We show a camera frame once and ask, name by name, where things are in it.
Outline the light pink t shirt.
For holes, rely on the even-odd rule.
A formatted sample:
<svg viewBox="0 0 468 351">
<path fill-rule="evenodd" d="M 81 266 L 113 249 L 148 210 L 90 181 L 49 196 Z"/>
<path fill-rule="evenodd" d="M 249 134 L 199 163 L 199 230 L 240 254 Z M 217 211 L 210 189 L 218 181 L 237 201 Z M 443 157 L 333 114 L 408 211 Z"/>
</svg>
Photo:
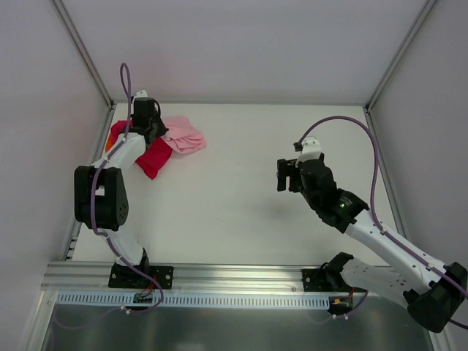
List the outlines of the light pink t shirt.
<svg viewBox="0 0 468 351">
<path fill-rule="evenodd" d="M 168 131 L 162 137 L 178 154 L 192 154 L 207 146 L 202 132 L 195 129 L 185 116 L 168 116 L 162 119 Z"/>
</svg>

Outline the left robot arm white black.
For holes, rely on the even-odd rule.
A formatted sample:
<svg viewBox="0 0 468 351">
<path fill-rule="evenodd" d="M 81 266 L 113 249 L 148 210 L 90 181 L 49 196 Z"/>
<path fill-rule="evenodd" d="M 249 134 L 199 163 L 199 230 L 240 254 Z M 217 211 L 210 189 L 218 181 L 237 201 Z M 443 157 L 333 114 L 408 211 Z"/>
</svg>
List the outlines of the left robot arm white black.
<svg viewBox="0 0 468 351">
<path fill-rule="evenodd" d="M 134 287 L 151 278 L 148 255 L 129 228 L 129 201 L 124 171 L 167 132 L 159 103 L 138 91 L 130 99 L 129 115 L 115 144 L 89 166 L 74 171 L 74 211 L 78 222 L 102 238 Z"/>
</svg>

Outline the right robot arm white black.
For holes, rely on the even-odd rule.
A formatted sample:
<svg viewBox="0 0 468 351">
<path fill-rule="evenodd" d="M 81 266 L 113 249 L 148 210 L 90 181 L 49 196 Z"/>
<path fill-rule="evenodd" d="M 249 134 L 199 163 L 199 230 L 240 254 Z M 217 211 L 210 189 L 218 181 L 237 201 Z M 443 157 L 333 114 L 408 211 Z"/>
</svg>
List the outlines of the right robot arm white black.
<svg viewBox="0 0 468 351">
<path fill-rule="evenodd" d="M 376 293 L 405 308 L 421 327 L 440 333 L 467 300 L 467 270 L 431 257 L 375 219 L 370 207 L 337 187 L 324 157 L 298 161 L 279 159 L 277 189 L 299 193 L 328 226 L 362 243 L 390 267 L 372 268 L 341 252 L 324 267 L 325 284 Z"/>
</svg>

